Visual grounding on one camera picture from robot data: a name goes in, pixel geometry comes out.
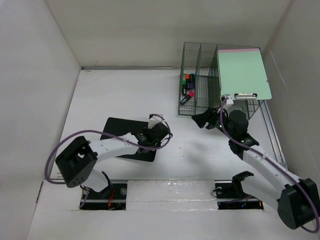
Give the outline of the black mat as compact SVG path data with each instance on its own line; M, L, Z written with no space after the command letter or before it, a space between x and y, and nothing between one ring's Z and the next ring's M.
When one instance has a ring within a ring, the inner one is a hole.
M109 117L105 123L103 132L115 136L123 136L131 132L137 132L148 126L147 121L129 120L122 118ZM142 162L153 162L155 160L156 151L149 151L135 154L125 154L118 157L118 159L134 160Z

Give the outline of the purple highlighter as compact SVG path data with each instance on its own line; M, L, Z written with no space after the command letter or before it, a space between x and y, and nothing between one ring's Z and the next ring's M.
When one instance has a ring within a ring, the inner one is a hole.
M189 90L194 90L195 89L195 83L193 81L189 82L188 89Z

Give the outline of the green highlighter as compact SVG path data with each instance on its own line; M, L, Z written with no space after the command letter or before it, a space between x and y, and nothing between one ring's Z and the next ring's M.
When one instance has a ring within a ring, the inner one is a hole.
M181 86L181 91L182 91L182 95L186 96L187 95L187 86L188 86L188 82L186 79L184 79L182 81L182 86Z

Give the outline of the blue highlighter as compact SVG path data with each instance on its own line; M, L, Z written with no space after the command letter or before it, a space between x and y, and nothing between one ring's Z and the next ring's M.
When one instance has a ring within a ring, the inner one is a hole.
M192 82L195 82L196 81L196 75L194 73L190 74L190 80Z

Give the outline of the orange highlighter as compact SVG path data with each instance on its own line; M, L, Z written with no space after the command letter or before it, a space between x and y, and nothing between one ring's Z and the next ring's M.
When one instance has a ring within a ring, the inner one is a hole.
M186 74L186 75L185 75L185 82L186 82L187 84L190 82L190 79L191 79L190 75L189 75L189 74Z

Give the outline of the green clipboard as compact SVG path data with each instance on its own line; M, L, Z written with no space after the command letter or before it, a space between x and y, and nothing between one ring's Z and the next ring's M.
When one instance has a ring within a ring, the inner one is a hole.
M220 95L235 100L270 100L272 93L261 51L218 52Z

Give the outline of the pink clipboard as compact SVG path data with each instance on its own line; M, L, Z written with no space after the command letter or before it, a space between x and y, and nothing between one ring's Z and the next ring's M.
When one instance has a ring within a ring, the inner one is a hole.
M219 49L220 53L260 52L259 48Z

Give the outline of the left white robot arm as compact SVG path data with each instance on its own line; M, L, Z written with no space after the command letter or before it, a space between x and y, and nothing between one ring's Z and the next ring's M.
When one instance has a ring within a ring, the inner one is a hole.
M143 128L122 136L110 135L103 140L89 141L84 136L76 137L55 159L55 163L68 188L82 186L95 192L100 198L107 198L113 184L104 171L95 165L124 155L154 152L163 147L164 140L173 136L163 123L152 128Z

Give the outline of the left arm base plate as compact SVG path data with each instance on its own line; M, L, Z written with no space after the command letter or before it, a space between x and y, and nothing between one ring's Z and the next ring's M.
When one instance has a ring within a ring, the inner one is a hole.
M113 183L113 190L106 196L89 190L87 193L82 190L82 196L79 203L81 210L90 211L121 211L126 209L127 203L127 181L116 181Z

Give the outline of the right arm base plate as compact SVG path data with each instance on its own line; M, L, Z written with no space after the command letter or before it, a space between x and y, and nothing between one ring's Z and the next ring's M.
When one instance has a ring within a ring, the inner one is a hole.
M217 200L218 210L263 210L263 203L240 192L231 181L216 181L211 195Z

